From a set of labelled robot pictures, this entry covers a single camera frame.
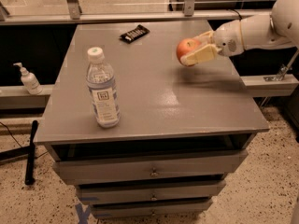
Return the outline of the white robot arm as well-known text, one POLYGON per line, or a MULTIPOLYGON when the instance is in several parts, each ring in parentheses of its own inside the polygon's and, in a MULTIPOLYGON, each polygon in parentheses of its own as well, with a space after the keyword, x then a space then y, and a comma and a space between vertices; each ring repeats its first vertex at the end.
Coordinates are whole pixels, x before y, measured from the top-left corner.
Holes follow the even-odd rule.
POLYGON ((268 14, 229 21, 215 31, 191 39, 191 50, 178 56, 182 65, 193 66, 231 57, 250 49, 299 47, 299 0, 277 0, 268 14))

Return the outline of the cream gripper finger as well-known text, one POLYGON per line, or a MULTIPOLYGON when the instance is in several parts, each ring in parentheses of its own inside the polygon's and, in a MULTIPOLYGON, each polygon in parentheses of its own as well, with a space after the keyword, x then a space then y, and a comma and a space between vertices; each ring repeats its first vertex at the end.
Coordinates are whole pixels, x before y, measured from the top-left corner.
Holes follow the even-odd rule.
POLYGON ((213 60, 221 51, 214 44, 207 44, 199 49, 194 49, 180 58, 180 63, 185 66, 192 66, 213 60))
POLYGON ((214 35, 213 31, 207 31, 198 35, 195 39, 198 40, 201 44, 213 44, 214 43, 213 35, 214 35))

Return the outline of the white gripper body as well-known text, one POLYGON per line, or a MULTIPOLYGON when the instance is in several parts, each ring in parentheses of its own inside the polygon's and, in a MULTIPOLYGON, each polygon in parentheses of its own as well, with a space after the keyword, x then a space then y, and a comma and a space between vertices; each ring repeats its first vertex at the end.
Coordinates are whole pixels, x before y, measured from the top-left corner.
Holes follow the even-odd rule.
POLYGON ((227 57, 244 52, 241 34, 241 21, 230 21, 221 25, 213 34, 219 54, 227 57))

